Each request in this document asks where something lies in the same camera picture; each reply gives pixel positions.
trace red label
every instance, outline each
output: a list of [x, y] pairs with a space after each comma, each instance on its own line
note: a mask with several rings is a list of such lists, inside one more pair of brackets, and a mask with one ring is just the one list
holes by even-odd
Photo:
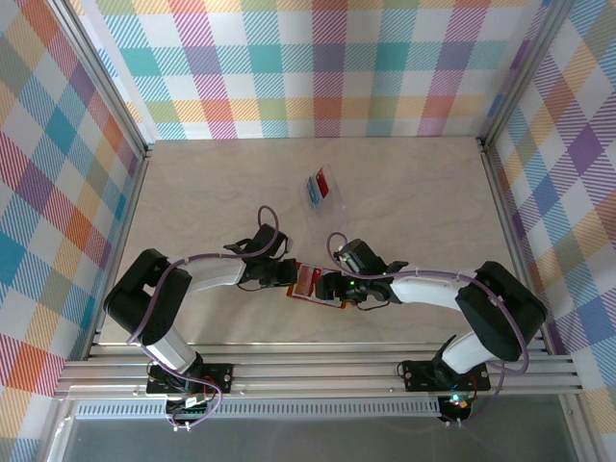
[[326, 197], [329, 193], [329, 187], [327, 186], [327, 181], [325, 181], [323, 169], [319, 170], [319, 173], [317, 173], [317, 184], [319, 185], [319, 191], [321, 191], [321, 197]]

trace metal profile bar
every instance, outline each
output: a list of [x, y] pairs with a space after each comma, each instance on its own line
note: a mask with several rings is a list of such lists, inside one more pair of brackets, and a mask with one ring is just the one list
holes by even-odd
[[[499, 216], [500, 227], [502, 228], [502, 232], [504, 233], [505, 241], [507, 242], [507, 248], [509, 250], [509, 255], [511, 256], [511, 261], [513, 262], [514, 272], [516, 273], [516, 277], [526, 287], [533, 291], [534, 284], [532, 283], [532, 279], [530, 278], [530, 273], [528, 272], [528, 267], [526, 266], [526, 261], [522, 253], [522, 248], [520, 247], [520, 242], [518, 241], [516, 231], [513, 227], [513, 222], [510, 218], [512, 217], [511, 211], [509, 210], [509, 207], [507, 207], [507, 204], [505, 203], [504, 198], [501, 194], [503, 188], [501, 182], [499, 181], [499, 176], [496, 173], [496, 169], [494, 167], [494, 163], [492, 162], [491, 155], [484, 151], [479, 141], [477, 143], [479, 147], [479, 152], [481, 154], [481, 162], [483, 163], [483, 168], [485, 170], [485, 174], [488, 178], [488, 183], [490, 185], [490, 191], [492, 192], [492, 197], [497, 208], [497, 215]], [[555, 354], [556, 351], [554, 349], [552, 337], [545, 325], [541, 326], [541, 334], [548, 353]]]
[[579, 460], [584, 462], [609, 460], [595, 421], [588, 413], [586, 396], [562, 395], [560, 404], [565, 411], [565, 421]]
[[141, 187], [143, 186], [143, 179], [145, 178], [145, 173], [147, 172], [149, 162], [149, 159], [145, 157], [140, 160], [139, 165], [137, 166], [133, 190], [131, 191], [130, 198], [128, 199], [124, 219], [122, 221], [122, 225], [117, 236], [116, 244], [112, 251], [112, 259], [109, 263], [108, 268], [105, 271], [104, 280], [102, 283], [103, 291], [100, 294], [100, 300], [96, 304], [95, 313], [92, 316], [94, 322], [92, 322], [89, 327], [86, 342], [81, 352], [80, 357], [84, 360], [87, 359], [90, 355], [92, 341], [97, 335], [97, 333], [100, 331], [103, 325], [103, 320], [105, 319], [105, 311], [103, 310], [104, 296], [111, 291], [116, 282], [117, 272], [119, 271], [119, 264], [122, 259], [122, 254], [124, 253], [126, 241], [128, 240], [128, 233], [131, 229], [131, 224], [133, 223], [133, 217], [135, 216], [135, 211], [137, 210], [137, 201], [139, 200], [139, 196], [141, 194]]
[[[543, 348], [543, 342], [531, 342]], [[437, 344], [278, 344], [195, 346], [210, 362], [234, 363], [228, 398], [385, 398], [426, 396], [404, 391], [399, 361], [430, 359]], [[87, 362], [68, 362], [57, 387], [57, 398], [143, 398], [147, 359], [136, 346], [106, 348]], [[529, 371], [507, 377], [502, 392], [576, 394], [579, 377], [569, 356], [531, 352]], [[500, 374], [490, 368], [494, 386]]]
[[[221, 360], [224, 356], [234, 358], [246, 355], [265, 355], [268, 361], [284, 361], [285, 355], [293, 355], [296, 359], [320, 360], [323, 353], [343, 353], [348, 355], [359, 355], [365, 358], [363, 353], [370, 353], [374, 356], [397, 354], [400, 356], [412, 352], [415, 354], [424, 353], [434, 355], [443, 345], [441, 343], [411, 343], [411, 342], [384, 342], [384, 343], [271, 343], [271, 344], [218, 344], [218, 345], [195, 345], [190, 344], [194, 350], [211, 359], [217, 357]], [[542, 338], [536, 338], [528, 344], [528, 350], [535, 355], [546, 353], [546, 346]], [[94, 361], [97, 357], [106, 356], [124, 357], [138, 356], [142, 353], [138, 346], [126, 344], [101, 344], [93, 346], [90, 350], [89, 361]]]
[[[520, 247], [520, 242], [518, 241], [510, 218], [510, 211], [508, 210], [507, 204], [501, 194], [503, 189], [492, 161], [493, 154], [490, 151], [485, 152], [481, 146], [481, 143], [478, 144], [478, 147], [481, 153], [481, 161], [488, 178], [488, 183], [490, 184], [490, 190], [492, 191], [492, 196], [497, 208], [500, 224], [505, 235], [507, 247], [509, 248], [511, 260], [514, 264], [516, 276], [527, 287], [532, 289], [533, 284], [526, 266], [524, 254], [522, 253], [522, 249]], [[550, 332], [545, 326], [541, 327], [541, 331], [548, 352], [555, 353], [554, 343]], [[599, 432], [596, 429], [593, 419], [589, 415], [588, 402], [586, 401], [584, 395], [561, 394], [559, 399], [579, 460], [588, 462], [607, 460], [603, 442], [599, 439]]]
[[541, 25], [539, 33], [529, 47], [523, 65], [520, 67], [511, 89], [504, 97], [492, 125], [487, 131], [485, 145], [494, 146], [496, 140], [504, 130], [513, 110], [522, 98], [528, 83], [534, 77], [535, 72], [543, 61], [556, 33], [567, 18], [569, 11], [576, 0], [560, 0], [552, 2], [550, 10]]
[[107, 72], [105, 65], [94, 49], [84, 26], [68, 0], [47, 0], [53, 14], [58, 19], [61, 28], [66, 33], [70, 44], [75, 49], [77, 57], [92, 79], [94, 86], [100, 92], [110, 112], [124, 133], [131, 147], [145, 157], [147, 141], [126, 107], [116, 84]]

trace aluminum rail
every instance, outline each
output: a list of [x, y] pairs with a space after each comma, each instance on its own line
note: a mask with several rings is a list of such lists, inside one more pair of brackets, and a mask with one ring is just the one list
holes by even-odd
[[[413, 343], [194, 346], [206, 362], [235, 365], [227, 396], [231, 399], [437, 396], [442, 393], [405, 392], [397, 365], [403, 360], [429, 360], [439, 347]], [[529, 352], [528, 372], [508, 376], [504, 395], [581, 392], [570, 356], [549, 355], [541, 339], [529, 344]], [[160, 399], [145, 394], [147, 363], [136, 346], [94, 346], [88, 361], [66, 363], [56, 398]], [[500, 373], [490, 367], [488, 373], [496, 386]]]

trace black mounting plate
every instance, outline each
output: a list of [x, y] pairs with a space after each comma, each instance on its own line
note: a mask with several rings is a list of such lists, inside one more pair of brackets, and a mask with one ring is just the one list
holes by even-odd
[[[202, 378], [212, 380], [216, 383], [224, 394], [231, 392], [231, 384], [233, 383], [233, 365], [226, 363], [218, 364], [203, 364], [202, 366]], [[147, 395], [167, 395], [167, 396], [183, 396], [185, 394], [177, 393], [177, 391], [170, 387], [165, 381], [164, 377], [167, 375], [160, 366], [151, 366], [149, 371], [150, 378], [147, 381], [145, 387], [145, 393]]]
[[474, 381], [480, 392], [487, 392], [491, 387], [485, 364], [479, 364], [460, 375], [460, 380], [453, 388], [446, 388], [435, 382], [432, 361], [402, 361], [398, 365], [398, 373], [404, 379], [407, 392], [474, 392]]

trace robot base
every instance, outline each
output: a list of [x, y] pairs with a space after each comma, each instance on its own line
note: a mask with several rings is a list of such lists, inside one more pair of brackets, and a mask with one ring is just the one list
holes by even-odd
[[407, 392], [486, 392], [491, 387], [485, 364], [459, 374], [449, 386], [437, 380], [433, 361], [402, 361], [398, 373]]
[[[185, 390], [178, 390], [173, 386], [172, 377], [163, 371], [159, 366], [152, 366], [149, 369], [149, 378], [145, 387], [145, 394], [152, 396], [183, 397], [187, 394]], [[233, 382], [232, 364], [203, 364], [201, 366], [201, 378], [211, 380], [217, 384], [223, 393], [231, 391]]]

